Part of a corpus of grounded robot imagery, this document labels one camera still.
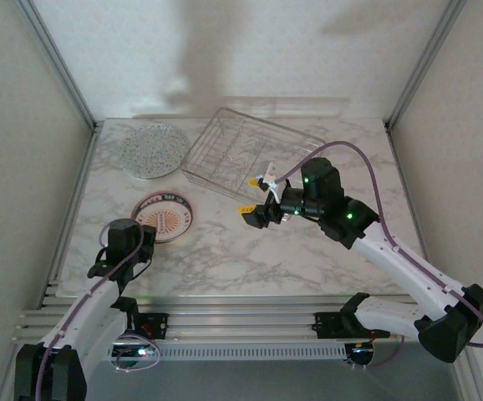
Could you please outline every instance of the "black clamp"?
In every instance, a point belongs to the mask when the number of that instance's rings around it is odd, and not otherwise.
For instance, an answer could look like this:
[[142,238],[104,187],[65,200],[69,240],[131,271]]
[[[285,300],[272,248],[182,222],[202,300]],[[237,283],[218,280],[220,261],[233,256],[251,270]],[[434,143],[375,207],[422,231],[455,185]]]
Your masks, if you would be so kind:
[[389,338],[390,333],[383,330],[368,330],[355,317],[358,305],[369,297],[365,292],[358,292],[343,305],[340,312],[316,312],[316,322],[312,330],[318,339],[338,338]]
[[140,313],[135,332],[151,340],[165,340],[168,319],[167,313]]

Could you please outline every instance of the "marble surface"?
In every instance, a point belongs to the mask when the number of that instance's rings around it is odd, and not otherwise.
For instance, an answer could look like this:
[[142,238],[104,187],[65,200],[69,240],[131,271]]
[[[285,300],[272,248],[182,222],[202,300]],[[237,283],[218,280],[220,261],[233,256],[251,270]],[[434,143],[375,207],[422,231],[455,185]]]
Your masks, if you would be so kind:
[[[178,240],[157,245],[150,269],[128,285],[136,297],[165,295],[350,295],[403,294],[372,263],[328,239],[319,227],[292,218],[265,230],[247,226],[238,201],[190,183],[178,171],[155,180],[140,180],[119,165],[119,143],[130,129],[150,119],[108,119],[95,150],[74,231],[60,272],[58,296],[83,289],[86,273],[99,250],[101,228],[128,217],[143,196],[161,190],[182,194],[194,210],[194,222]],[[162,119],[183,129],[194,141],[207,119]],[[378,119],[275,119],[324,140],[349,140],[370,158],[378,178],[389,226],[419,251],[398,171]],[[346,194],[375,209],[363,161],[347,149],[325,153],[340,171]]]

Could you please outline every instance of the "metal frame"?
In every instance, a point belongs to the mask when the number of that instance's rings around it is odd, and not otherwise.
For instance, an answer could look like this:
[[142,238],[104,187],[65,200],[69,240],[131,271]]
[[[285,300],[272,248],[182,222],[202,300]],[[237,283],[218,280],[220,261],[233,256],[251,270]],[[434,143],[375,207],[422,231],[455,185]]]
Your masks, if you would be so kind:
[[78,111],[82,115],[85,123],[88,125],[89,129],[93,132],[96,121],[94,119],[91,110],[87,103],[85,102],[84,96],[82,96],[78,85],[74,82],[73,76],[71,75],[67,64],[64,62],[64,58],[56,47],[56,43],[52,39],[47,26],[44,24],[39,11],[35,7],[33,0],[14,0],[17,4],[19,10],[22,11],[24,17],[28,20],[33,31],[37,35],[40,44],[43,46],[52,65],[54,66],[56,73],[61,78],[65,89],[69,93],[71,99],[76,105]]
[[[75,83],[69,68],[64,62],[61,53],[58,51],[50,33],[43,23],[43,20],[34,5],[33,0],[14,0],[18,5],[29,24],[32,26],[39,42],[47,52],[47,55],[53,64],[56,73],[61,78],[65,89],[68,91],[71,99],[75,103],[77,109],[82,115],[85,123],[92,131],[91,139],[88,143],[84,159],[79,170],[79,177],[74,187],[72,199],[67,209],[64,226],[58,239],[58,245],[54,253],[53,260],[48,272],[48,280],[46,291],[40,294],[38,309],[35,311],[26,311],[19,318],[19,324],[13,337],[15,344],[10,352],[11,358],[14,358],[17,352],[17,345],[25,341],[34,341],[35,338],[41,338],[44,333],[49,331],[55,319],[61,318],[74,298],[56,298],[55,291],[58,283],[54,280],[58,271],[62,266],[65,252],[67,251],[70,234],[74,225],[80,201],[84,193],[84,187],[89,175],[91,161],[93,159],[94,149],[97,144],[101,126],[95,121],[94,116],[89,110],[83,95],[80,93],[78,85]],[[418,63],[414,67],[402,94],[394,106],[394,109],[385,122],[385,128],[389,134],[390,148],[396,160],[399,170],[399,176],[402,180],[405,195],[409,203],[409,210],[413,216],[414,226],[419,238],[422,251],[425,255],[425,241],[418,227],[418,220],[414,213],[414,208],[410,203],[409,192],[404,181],[403,173],[399,164],[399,159],[395,153],[394,144],[391,134],[403,116],[405,110],[409,106],[415,92],[420,86],[424,76],[432,64],[436,54],[440,50],[445,38],[447,37],[453,23],[457,19],[461,9],[464,7],[466,0],[450,0],[442,15],[435,31],[422,52]],[[386,300],[395,302],[413,303],[412,298],[404,296],[382,296]],[[254,348],[263,344],[271,344],[280,346],[280,348],[299,348],[303,344],[307,347],[312,345],[321,346],[322,341],[328,346],[337,345],[332,340],[317,340],[314,333],[308,327],[308,322],[312,318],[314,312],[336,311],[349,297],[347,296],[320,296],[320,297],[155,297],[140,299],[140,310],[145,311],[161,311],[170,313],[173,318],[170,324],[179,328],[179,332],[184,333],[186,328],[209,327],[215,332],[199,333],[198,330],[186,331],[185,338],[171,338],[165,341],[164,347],[170,349],[174,358],[185,358],[181,350],[183,348],[197,350],[210,347],[211,343],[236,344],[241,347]],[[253,336],[247,338],[243,336],[236,337],[235,332],[229,327],[249,326],[249,332],[252,330]],[[293,330],[284,335],[284,329],[290,327]],[[10,371],[12,364],[7,366],[6,374],[0,388],[0,399],[11,399],[13,396],[13,373]],[[461,357],[455,363],[455,374],[459,380],[463,396],[466,401],[483,401],[483,380],[480,370],[477,367],[475,358],[470,350],[465,350]]]
[[457,17],[459,17],[460,11],[465,6],[466,0],[450,0],[447,7],[442,14],[434,32],[431,34],[429,42],[425,46],[424,51],[419,56],[419,60],[414,66],[412,74],[407,80],[407,84],[404,86],[403,92],[398,98],[390,117],[385,122],[385,127],[389,135],[391,135],[393,129],[401,120],[406,109],[409,107],[418,87],[424,80],[427,71],[429,70],[433,60],[435,60],[442,44],[450,33],[453,24]]
[[[40,309],[24,311],[13,342],[39,343],[69,311],[76,297],[57,297],[58,282],[50,282]],[[362,339],[321,340],[312,330],[315,312],[338,312],[350,296],[260,297],[141,297],[140,312],[169,314],[162,346],[170,348],[210,344],[355,343]],[[385,301],[415,305],[409,296],[379,296]],[[396,341],[393,337],[387,341]],[[132,344],[135,340],[119,340]]]

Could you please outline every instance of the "white wall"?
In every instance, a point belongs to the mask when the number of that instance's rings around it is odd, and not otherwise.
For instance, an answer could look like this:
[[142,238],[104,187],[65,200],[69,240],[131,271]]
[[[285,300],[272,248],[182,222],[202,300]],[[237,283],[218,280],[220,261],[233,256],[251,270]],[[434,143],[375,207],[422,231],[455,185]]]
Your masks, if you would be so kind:
[[394,137],[429,257],[483,286],[483,1],[466,4]]
[[36,307],[88,129],[12,0],[0,1],[0,379]]
[[224,104],[285,115],[299,102],[320,115],[383,118],[447,2],[36,4],[97,119],[209,117]]

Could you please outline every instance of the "black bracket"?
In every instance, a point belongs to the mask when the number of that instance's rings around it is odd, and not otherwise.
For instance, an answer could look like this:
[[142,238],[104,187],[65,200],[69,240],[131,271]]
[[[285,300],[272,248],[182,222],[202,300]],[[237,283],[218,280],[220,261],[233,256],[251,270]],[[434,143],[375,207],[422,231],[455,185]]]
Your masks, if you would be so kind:
[[167,313],[140,313],[135,332],[151,340],[165,340],[168,318]]
[[[15,401],[35,399],[39,367],[46,350],[47,348],[39,343],[23,345],[18,352],[15,363]],[[76,350],[66,345],[51,352],[41,388],[43,401],[85,400],[87,383]]]
[[367,297],[369,294],[359,292],[343,305],[340,312],[314,313],[316,322],[312,325],[312,330],[316,332],[318,339],[389,338],[389,332],[368,330],[355,317],[358,305]]

